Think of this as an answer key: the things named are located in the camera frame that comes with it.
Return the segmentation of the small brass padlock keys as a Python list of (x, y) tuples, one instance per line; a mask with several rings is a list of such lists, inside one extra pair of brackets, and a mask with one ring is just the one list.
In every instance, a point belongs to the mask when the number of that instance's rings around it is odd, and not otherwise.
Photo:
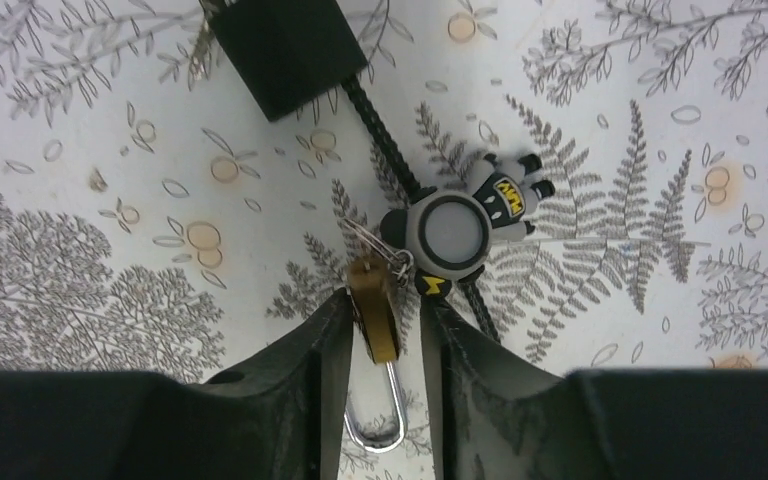
[(386, 370), (395, 416), (393, 430), (368, 437), (358, 429), (353, 408), (348, 406), (345, 429), (361, 449), (387, 453), (407, 434), (407, 410), (397, 371), (401, 355), (397, 284), (412, 283), (422, 297), (444, 298), (454, 285), (475, 283), (494, 244), (520, 242), (534, 232), (529, 216), (556, 193), (553, 182), (543, 178), (543, 167), (535, 153), (516, 160), (486, 154), (470, 167), (465, 189), (420, 189), (407, 207), (382, 218), (378, 233), (344, 219), (344, 225), (370, 250), (350, 262), (346, 287), (368, 355)]

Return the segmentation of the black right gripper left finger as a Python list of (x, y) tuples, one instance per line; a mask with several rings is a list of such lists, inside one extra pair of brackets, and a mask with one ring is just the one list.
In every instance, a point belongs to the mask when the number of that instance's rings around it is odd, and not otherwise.
[(201, 384), (153, 372), (0, 371), (0, 479), (334, 479), (353, 307)]

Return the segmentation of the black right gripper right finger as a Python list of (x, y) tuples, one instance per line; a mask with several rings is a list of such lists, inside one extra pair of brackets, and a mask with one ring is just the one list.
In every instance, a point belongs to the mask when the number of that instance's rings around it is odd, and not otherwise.
[(768, 479), (768, 369), (579, 369), (562, 377), (425, 299), (439, 479)]

